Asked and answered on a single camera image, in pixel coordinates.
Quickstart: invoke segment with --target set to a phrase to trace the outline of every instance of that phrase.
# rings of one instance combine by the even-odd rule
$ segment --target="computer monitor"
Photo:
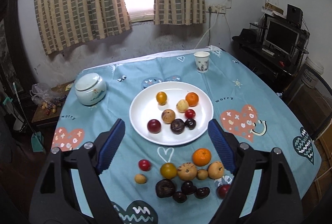
[[[265,40],[278,50],[290,55],[292,44],[298,43],[299,33],[275,20],[268,21],[268,33]]]

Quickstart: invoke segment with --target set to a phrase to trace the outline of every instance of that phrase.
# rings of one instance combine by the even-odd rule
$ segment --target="white bucket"
[[[319,73],[319,75],[322,75],[324,72],[323,65],[319,62],[314,63],[309,57],[306,58],[305,64],[313,68],[316,72]],[[314,88],[318,82],[318,78],[308,70],[304,71],[301,80],[309,88]]]

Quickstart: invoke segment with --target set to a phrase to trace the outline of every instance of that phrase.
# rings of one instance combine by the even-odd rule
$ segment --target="dark green heart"
[[[312,140],[303,127],[300,128],[300,133],[301,136],[296,136],[293,139],[293,147],[297,154],[301,157],[307,158],[312,164],[314,164]]]
[[[151,205],[145,201],[136,200],[133,201],[126,210],[123,210],[121,206],[112,202],[114,209],[119,213],[120,218],[124,224],[131,223],[145,223],[145,224],[157,224],[158,215]]]

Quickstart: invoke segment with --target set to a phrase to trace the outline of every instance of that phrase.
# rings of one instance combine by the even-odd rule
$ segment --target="paper cup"
[[[205,73],[209,69],[209,52],[196,52],[194,54],[197,71],[199,73]]]

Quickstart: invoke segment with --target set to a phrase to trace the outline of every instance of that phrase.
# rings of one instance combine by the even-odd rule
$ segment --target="plate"
[[[163,91],[167,94],[167,103],[159,105],[156,94]],[[199,97],[199,102],[195,107],[189,107],[196,112],[196,127],[193,130],[185,128],[181,134],[174,134],[170,124],[166,124],[161,119],[161,114],[165,109],[172,109],[175,118],[186,120],[184,113],[176,109],[179,100],[186,98],[189,92],[195,92]],[[129,118],[133,128],[144,139],[160,145],[174,146],[190,143],[200,137],[207,129],[208,123],[213,118],[213,105],[210,98],[196,86],[183,82],[163,82],[151,85],[141,91],[132,101],[129,109]],[[147,130],[147,122],[157,119],[161,123],[161,131],[153,134]]]

